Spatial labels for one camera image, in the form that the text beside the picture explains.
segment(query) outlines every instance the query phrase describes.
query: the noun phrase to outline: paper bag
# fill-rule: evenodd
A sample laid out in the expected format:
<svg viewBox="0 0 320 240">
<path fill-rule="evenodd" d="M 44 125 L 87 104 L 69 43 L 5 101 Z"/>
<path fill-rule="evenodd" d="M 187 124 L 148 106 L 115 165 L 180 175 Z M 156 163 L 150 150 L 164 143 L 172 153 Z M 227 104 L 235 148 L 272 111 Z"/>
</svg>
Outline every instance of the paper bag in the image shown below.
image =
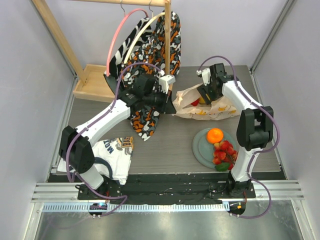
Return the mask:
<svg viewBox="0 0 320 240">
<path fill-rule="evenodd" d="M 196 120 L 222 120 L 240 114 L 225 96 L 211 102 L 211 105 L 199 103 L 197 106 L 192 106 L 191 103 L 201 97 L 197 90 L 201 84 L 176 93 L 176 99 L 173 101 L 176 116 Z"/>
</svg>

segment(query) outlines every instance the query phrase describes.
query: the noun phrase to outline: orange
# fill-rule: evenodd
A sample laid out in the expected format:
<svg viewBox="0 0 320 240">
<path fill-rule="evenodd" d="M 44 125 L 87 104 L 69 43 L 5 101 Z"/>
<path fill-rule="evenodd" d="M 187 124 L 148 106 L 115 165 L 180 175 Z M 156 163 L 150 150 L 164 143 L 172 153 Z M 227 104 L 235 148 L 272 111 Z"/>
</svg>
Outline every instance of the orange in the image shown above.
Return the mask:
<svg viewBox="0 0 320 240">
<path fill-rule="evenodd" d="M 206 134 L 206 140 L 211 144 L 218 143 L 223 138 L 224 138 L 224 133 L 221 131 L 220 128 L 212 128 Z"/>
</svg>

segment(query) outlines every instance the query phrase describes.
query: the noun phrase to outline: wooden post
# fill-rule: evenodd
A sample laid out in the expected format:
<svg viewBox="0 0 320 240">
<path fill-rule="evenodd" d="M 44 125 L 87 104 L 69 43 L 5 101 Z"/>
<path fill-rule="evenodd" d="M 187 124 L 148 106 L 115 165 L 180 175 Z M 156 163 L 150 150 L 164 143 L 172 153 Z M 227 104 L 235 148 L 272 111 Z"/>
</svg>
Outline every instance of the wooden post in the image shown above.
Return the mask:
<svg viewBox="0 0 320 240">
<path fill-rule="evenodd" d="M 54 36 L 55 40 L 61 47 L 63 53 L 68 58 L 69 62 L 71 63 L 73 69 L 75 70 L 76 74 L 78 75 L 80 81 L 85 85 L 87 83 L 87 78 L 85 76 L 84 70 L 78 61 L 74 51 L 72 50 L 71 46 L 69 45 L 64 33 L 62 32 L 61 28 L 59 27 L 54 15 L 50 11 L 45 0 L 32 0 L 35 7 L 39 11 L 40 15 L 42 16 L 45 24 L 50 29 L 52 35 Z"/>
<path fill-rule="evenodd" d="M 171 1 L 164 2 L 165 74 L 170 74 Z"/>
</svg>

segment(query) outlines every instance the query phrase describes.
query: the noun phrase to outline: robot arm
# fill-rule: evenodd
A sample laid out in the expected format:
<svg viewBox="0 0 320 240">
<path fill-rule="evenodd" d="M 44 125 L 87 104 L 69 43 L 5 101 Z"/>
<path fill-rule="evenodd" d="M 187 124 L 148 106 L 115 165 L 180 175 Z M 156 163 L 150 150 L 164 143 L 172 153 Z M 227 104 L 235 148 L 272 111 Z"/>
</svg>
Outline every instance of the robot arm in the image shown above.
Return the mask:
<svg viewBox="0 0 320 240">
<path fill-rule="evenodd" d="M 106 81 L 115 93 L 116 80 L 109 76 L 106 77 Z M 174 82 L 175 77 L 172 75 L 163 75 L 157 81 L 157 78 L 150 74 L 142 74 L 136 78 L 131 88 L 120 87 L 114 106 L 111 103 L 91 120 L 76 128 L 67 126 L 62 131 L 59 155 L 66 160 L 67 150 L 72 140 L 81 133 L 71 146 L 68 161 L 93 189 L 98 189 L 104 182 L 104 178 L 94 166 L 95 157 L 92 146 L 116 124 L 128 119 L 145 105 L 154 106 L 160 113 L 175 114 L 176 110 L 169 91 L 169 85 Z"/>
<path fill-rule="evenodd" d="M 241 112 L 236 132 L 237 141 L 240 145 L 237 161 L 229 173 L 227 188 L 231 196 L 241 196 L 245 189 L 249 188 L 253 167 L 259 153 L 257 151 L 266 147 L 273 138 L 272 121 L 254 104 L 263 107 L 271 116 L 273 109 L 270 106 L 262 106 L 255 101 L 242 87 L 241 83 L 234 81 L 232 75 L 227 75 L 223 63 L 215 64 L 202 71 L 197 71 L 202 77 L 203 85 L 197 88 L 207 104 L 226 96 Z"/>
</svg>

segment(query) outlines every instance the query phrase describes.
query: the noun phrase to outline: wooden rack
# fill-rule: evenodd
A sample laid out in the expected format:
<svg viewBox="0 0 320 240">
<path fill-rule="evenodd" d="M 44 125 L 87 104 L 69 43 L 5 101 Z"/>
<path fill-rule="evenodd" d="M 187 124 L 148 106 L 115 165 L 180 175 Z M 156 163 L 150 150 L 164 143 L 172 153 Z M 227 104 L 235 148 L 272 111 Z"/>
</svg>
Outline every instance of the wooden rack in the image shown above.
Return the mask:
<svg viewBox="0 0 320 240">
<path fill-rule="evenodd" d="M 71 63 L 75 70 L 79 81 L 73 90 L 76 98 L 95 100 L 101 102 L 111 102 L 115 95 L 109 88 L 104 78 L 106 70 L 105 65 L 87 64 L 83 69 L 74 51 L 68 43 L 64 33 L 59 27 L 54 15 L 48 7 L 45 0 L 32 0 L 35 7 L 42 16 L 45 24 L 51 31 L 51 34 L 59 44 L 61 50 Z M 165 31 L 165 73 L 170 71 L 170 39 L 171 39 L 171 0 L 73 0 L 79 2 L 96 2 L 96 3 L 110 3 L 123 5 L 142 5 L 164 7 L 164 31 Z"/>
</svg>

